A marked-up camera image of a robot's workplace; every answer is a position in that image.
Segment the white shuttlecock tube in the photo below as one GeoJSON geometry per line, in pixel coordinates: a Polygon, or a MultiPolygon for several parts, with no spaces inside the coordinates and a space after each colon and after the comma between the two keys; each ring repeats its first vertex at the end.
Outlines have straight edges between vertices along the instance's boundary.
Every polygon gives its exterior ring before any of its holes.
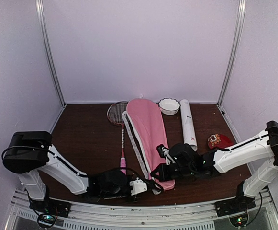
{"type": "Polygon", "coordinates": [[[198,145],[195,135],[195,129],[192,119],[192,113],[190,103],[187,99],[180,101],[180,114],[183,132],[183,141],[185,144],[189,144],[194,151],[197,151],[198,145]]]}

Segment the pink racket bag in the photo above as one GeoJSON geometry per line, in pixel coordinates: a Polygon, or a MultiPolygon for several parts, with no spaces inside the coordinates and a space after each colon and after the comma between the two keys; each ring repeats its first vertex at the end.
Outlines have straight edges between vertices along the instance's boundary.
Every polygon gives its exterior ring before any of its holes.
{"type": "Polygon", "coordinates": [[[149,99],[132,99],[127,103],[122,118],[144,178],[154,180],[151,171],[166,163],[156,148],[160,144],[168,147],[160,108],[149,99]]]}

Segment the pink badminton racket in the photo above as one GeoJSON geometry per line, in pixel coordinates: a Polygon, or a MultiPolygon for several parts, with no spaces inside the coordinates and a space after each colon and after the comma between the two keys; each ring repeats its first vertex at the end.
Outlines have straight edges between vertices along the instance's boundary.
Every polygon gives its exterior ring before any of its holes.
{"type": "Polygon", "coordinates": [[[127,104],[127,101],[120,101],[112,104],[107,110],[107,119],[113,124],[122,125],[122,153],[120,158],[120,171],[124,174],[127,174],[127,166],[124,154],[124,121],[122,114],[126,110],[127,104]]]}

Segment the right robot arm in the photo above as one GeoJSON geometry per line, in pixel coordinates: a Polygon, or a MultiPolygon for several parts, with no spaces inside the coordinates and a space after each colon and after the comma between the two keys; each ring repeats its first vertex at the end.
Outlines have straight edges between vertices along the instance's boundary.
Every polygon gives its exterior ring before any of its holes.
{"type": "Polygon", "coordinates": [[[240,165],[259,159],[266,161],[238,187],[237,197],[231,200],[234,211],[242,211],[249,199],[278,176],[278,123],[267,122],[267,127],[254,137],[226,148],[215,148],[199,155],[189,144],[176,144],[171,148],[159,145],[157,151],[165,163],[159,164],[150,175],[160,182],[195,176],[212,178],[240,165]]]}

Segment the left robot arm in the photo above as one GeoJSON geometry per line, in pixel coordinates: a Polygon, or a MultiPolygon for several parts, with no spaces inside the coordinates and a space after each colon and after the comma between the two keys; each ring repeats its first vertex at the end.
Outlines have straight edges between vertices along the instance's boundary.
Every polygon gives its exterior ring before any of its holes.
{"type": "Polygon", "coordinates": [[[51,212],[55,205],[47,197],[48,187],[40,178],[40,171],[88,203],[136,197],[156,188],[153,180],[142,178],[134,170],[123,166],[95,175],[80,171],[58,152],[52,144],[52,135],[47,131],[14,133],[1,159],[7,170],[18,175],[30,198],[44,213],[51,212]],[[137,175],[136,178],[128,175],[128,171],[137,175]]]}

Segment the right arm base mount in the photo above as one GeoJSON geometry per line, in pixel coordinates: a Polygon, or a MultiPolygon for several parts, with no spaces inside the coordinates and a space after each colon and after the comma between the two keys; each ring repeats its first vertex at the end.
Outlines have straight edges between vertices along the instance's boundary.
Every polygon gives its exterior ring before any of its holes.
{"type": "Polygon", "coordinates": [[[218,217],[228,216],[229,222],[237,228],[245,227],[249,222],[248,210],[255,208],[255,198],[238,196],[215,202],[218,217]]]}

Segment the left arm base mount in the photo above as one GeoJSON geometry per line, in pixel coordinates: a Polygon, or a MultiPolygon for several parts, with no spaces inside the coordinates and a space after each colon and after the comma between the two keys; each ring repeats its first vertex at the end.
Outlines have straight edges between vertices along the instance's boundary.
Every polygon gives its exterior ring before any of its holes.
{"type": "Polygon", "coordinates": [[[54,199],[45,199],[44,201],[35,201],[28,197],[29,208],[37,215],[37,224],[43,229],[53,227],[58,217],[67,218],[71,209],[71,204],[65,201],[54,199]]]}

